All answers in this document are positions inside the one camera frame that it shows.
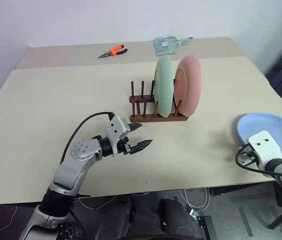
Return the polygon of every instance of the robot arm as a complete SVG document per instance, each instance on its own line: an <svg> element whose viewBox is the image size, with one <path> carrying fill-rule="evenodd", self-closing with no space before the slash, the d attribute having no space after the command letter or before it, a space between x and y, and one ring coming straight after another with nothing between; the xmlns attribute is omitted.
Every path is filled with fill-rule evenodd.
<svg viewBox="0 0 282 240"><path fill-rule="evenodd" d="M282 186L282 152L272 136L267 131L262 131L248 138L247 142L236 155L238 166L273 177ZM249 158L239 161L240 155ZM256 163L258 169L247 167L252 163Z"/></svg>
<svg viewBox="0 0 282 240"><path fill-rule="evenodd" d="M109 155L115 157L122 152L134 154L146 148L152 140L144 140L136 146L128 144L127 134L141 126L139 123L128 124L115 115L107 128L106 137L96 136L75 143L56 170L42 202L34 209L19 240L26 239L34 226L55 229L66 221L87 171L96 162Z"/></svg>

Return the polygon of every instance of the green plate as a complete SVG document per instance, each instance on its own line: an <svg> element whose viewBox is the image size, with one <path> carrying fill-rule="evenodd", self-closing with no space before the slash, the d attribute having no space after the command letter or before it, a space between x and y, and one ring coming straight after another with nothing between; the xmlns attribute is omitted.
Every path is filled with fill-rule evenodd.
<svg viewBox="0 0 282 240"><path fill-rule="evenodd" d="M154 98L158 102L157 112L162 117L168 117L173 104L173 67L168 55L162 56L155 68Z"/></svg>

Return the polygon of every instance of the gray floor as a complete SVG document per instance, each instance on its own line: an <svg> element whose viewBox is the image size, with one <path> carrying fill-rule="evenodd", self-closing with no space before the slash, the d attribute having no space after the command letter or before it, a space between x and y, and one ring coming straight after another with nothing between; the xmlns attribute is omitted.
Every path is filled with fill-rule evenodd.
<svg viewBox="0 0 282 240"><path fill-rule="evenodd" d="M186 206L176 190L151 192L145 196L130 195L136 202L136 217L129 229L129 235L162 233L157 215L158 203L161 198L173 196L177 196ZM199 205L204 198L204 190L189 189L188 197L192 204ZM110 196L97 197L84 199L83 202L95 208L109 199ZM79 202L74 204L74 212L84 224L88 239L93 239L98 226L114 202L99 210L86 209ZM9 223L14 210L14 206L0 205L0 228ZM0 232L0 240L17 239L31 212L32 208L19 206L11 226ZM218 240L282 240L282 225L275 230L267 229L267 224L281 213L282 207L277 206L273 184L269 182L211 197L209 207L202 212L202 215L212 216ZM193 224L197 236L205 238L199 225L195 221Z"/></svg>

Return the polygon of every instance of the dish rack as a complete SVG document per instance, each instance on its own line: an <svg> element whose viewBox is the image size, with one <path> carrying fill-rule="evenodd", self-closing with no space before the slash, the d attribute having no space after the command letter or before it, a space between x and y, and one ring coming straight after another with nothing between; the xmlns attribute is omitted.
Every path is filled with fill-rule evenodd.
<svg viewBox="0 0 282 240"><path fill-rule="evenodd" d="M153 90L154 90L154 80L152 81L151 94L144 95L144 81L142 81L141 95L134 95L134 82L131 81L132 95L129 100L132 103L132 115L130 120L132 123L152 123L152 122L174 122L174 121L186 121L189 117L184 116L179 113L179 108L182 104L180 100L179 103L175 104L173 99L173 104L175 106L175 112L170 113L168 117L162 117L157 113L158 102L155 102ZM140 104L143 103L143 113L141 113ZM148 103L154 103L154 112L152 114L146 114L146 106Z"/></svg>

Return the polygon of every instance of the orange pliers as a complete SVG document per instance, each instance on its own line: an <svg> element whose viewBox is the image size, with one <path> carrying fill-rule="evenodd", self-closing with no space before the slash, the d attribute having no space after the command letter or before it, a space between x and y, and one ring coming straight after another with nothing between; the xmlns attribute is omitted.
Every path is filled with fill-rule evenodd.
<svg viewBox="0 0 282 240"><path fill-rule="evenodd" d="M110 49L110 51L106 52L105 54L102 54L98 58L100 59L100 58L105 58L105 57L108 57L108 56L115 56L115 55L126 53L127 49L124 49L122 51L118 51L118 50L120 50L122 48L124 48L124 45L116 46L115 48Z"/></svg>

